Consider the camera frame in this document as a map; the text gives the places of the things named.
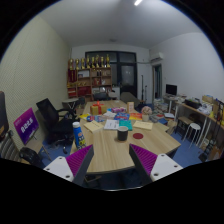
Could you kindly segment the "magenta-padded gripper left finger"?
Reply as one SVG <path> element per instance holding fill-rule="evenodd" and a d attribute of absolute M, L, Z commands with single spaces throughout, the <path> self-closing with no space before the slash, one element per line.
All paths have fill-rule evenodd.
<path fill-rule="evenodd" d="M 68 157 L 57 157 L 44 170 L 81 186 L 93 155 L 94 148 L 89 145 Z"/>

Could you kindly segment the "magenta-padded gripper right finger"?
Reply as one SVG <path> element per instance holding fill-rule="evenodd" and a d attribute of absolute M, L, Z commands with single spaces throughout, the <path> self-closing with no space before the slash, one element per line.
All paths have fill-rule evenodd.
<path fill-rule="evenodd" d="M 134 144 L 129 145 L 129 155 L 135 164 L 143 185 L 147 185 L 182 169 L 182 166 L 166 154 L 156 155 Z"/>

